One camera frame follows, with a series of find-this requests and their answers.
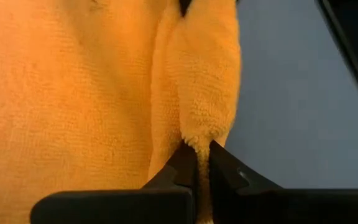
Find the gray background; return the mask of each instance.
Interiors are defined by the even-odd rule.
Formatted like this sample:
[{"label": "gray background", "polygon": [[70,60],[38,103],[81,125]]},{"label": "gray background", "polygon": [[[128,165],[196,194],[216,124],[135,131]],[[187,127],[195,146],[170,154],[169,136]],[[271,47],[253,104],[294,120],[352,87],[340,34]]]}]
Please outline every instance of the gray background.
[{"label": "gray background", "polygon": [[226,148],[288,188],[358,188],[358,86],[314,0],[242,0]]}]

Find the yellow microfiber towel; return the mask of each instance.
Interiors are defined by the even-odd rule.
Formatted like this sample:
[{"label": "yellow microfiber towel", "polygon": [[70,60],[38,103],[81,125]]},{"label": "yellow microfiber towel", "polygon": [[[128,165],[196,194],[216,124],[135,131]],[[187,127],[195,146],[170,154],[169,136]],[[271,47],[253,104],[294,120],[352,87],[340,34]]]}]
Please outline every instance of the yellow microfiber towel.
[{"label": "yellow microfiber towel", "polygon": [[0,0],[0,224],[62,190],[136,189],[184,139],[199,223],[211,222],[208,145],[236,112],[236,3]]}]

